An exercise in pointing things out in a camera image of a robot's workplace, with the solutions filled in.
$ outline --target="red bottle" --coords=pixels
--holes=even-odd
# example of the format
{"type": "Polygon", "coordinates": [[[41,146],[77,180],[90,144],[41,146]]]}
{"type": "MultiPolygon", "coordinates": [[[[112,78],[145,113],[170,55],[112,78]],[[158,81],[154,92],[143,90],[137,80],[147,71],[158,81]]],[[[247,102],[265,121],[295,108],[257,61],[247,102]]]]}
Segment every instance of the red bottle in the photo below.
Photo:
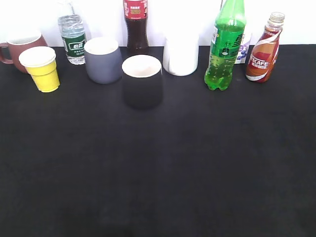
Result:
{"type": "Polygon", "coordinates": [[[253,47],[246,70],[246,77],[250,81],[264,83],[269,79],[277,61],[284,18],[283,13],[273,12],[263,35],[253,47]]]}
{"type": "Polygon", "coordinates": [[[147,0],[123,0],[128,31],[127,49],[132,54],[144,54],[148,49],[147,0]]]}

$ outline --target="green soda bottle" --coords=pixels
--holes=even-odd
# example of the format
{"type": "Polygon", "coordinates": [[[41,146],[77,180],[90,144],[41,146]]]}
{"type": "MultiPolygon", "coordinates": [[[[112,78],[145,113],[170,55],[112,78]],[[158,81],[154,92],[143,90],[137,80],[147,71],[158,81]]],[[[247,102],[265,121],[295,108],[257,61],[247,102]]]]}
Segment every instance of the green soda bottle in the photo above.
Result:
{"type": "Polygon", "coordinates": [[[243,0],[227,0],[216,17],[209,66],[204,81],[210,90],[226,90],[246,25],[243,0]]]}

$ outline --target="white wall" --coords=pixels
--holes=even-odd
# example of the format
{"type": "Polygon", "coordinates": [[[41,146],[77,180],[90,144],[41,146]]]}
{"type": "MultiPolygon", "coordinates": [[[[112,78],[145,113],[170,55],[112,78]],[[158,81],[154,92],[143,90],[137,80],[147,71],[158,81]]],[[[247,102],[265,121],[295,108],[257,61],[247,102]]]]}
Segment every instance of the white wall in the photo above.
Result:
{"type": "MultiPolygon", "coordinates": [[[[21,25],[41,29],[50,46],[62,46],[59,35],[56,0],[1,1],[0,42],[7,32],[21,25]]],[[[282,44],[316,43],[313,0],[301,0],[296,5],[288,0],[244,0],[248,27],[253,32],[255,44],[273,11],[285,13],[282,44]]],[[[126,26],[122,0],[73,0],[75,12],[85,22],[87,38],[112,36],[120,45],[126,45],[126,26]]],[[[164,34],[177,25],[186,25],[188,31],[196,30],[200,45],[209,45],[214,19],[220,0],[148,0],[148,38],[151,46],[164,45],[164,34]]]]}

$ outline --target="bottle label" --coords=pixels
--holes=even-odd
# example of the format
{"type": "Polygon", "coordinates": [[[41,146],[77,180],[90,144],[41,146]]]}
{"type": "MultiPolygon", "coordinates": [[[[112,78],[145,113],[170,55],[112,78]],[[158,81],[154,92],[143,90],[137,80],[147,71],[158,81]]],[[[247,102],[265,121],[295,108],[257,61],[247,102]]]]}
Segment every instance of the bottle label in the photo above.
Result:
{"type": "Polygon", "coordinates": [[[277,61],[280,33],[281,31],[265,31],[259,42],[254,46],[246,71],[246,77],[249,80],[265,82],[269,79],[277,61]]]}
{"type": "Polygon", "coordinates": [[[84,55],[85,34],[76,38],[62,37],[65,51],[69,57],[81,57],[84,55]]]}
{"type": "Polygon", "coordinates": [[[233,58],[238,55],[243,31],[227,32],[215,27],[212,37],[211,54],[220,58],[233,58]]]}
{"type": "Polygon", "coordinates": [[[147,0],[124,0],[125,17],[130,20],[147,18],[147,0]]]}

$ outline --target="yellow cup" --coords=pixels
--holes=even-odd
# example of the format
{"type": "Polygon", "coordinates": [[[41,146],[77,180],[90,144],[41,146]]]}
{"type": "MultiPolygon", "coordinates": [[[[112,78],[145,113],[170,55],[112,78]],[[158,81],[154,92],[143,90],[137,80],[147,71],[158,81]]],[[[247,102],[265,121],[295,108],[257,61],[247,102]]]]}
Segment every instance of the yellow cup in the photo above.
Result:
{"type": "Polygon", "coordinates": [[[55,58],[54,49],[44,46],[27,49],[19,57],[41,92],[55,91],[60,85],[55,58]]]}

